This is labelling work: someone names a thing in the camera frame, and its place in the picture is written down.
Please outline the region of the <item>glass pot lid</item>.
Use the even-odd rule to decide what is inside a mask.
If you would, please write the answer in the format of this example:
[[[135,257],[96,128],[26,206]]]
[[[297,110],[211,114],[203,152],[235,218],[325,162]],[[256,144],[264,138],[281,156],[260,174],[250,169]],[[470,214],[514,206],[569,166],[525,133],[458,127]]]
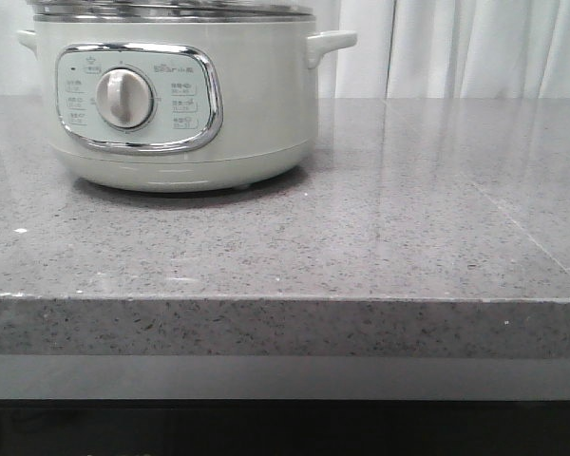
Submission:
[[[100,17],[306,16],[296,1],[28,1],[37,14]]]

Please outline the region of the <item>pale green electric cooking pot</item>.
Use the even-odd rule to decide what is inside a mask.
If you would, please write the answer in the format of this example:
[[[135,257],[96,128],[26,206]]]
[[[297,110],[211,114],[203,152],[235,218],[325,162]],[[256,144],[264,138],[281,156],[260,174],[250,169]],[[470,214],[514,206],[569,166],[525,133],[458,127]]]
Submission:
[[[356,44],[312,15],[165,19],[38,11],[17,32],[41,70],[47,141],[76,176],[179,193],[299,165],[318,128],[317,70]]]

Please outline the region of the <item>white curtain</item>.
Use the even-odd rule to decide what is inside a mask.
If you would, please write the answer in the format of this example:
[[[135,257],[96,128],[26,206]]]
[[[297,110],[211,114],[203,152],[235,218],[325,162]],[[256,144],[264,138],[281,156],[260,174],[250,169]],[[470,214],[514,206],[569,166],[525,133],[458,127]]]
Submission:
[[[296,1],[317,28],[357,45],[326,56],[324,98],[570,99],[570,1]],[[0,95],[33,95],[40,77],[16,32],[37,15],[0,1]],[[102,17],[105,20],[248,16]]]

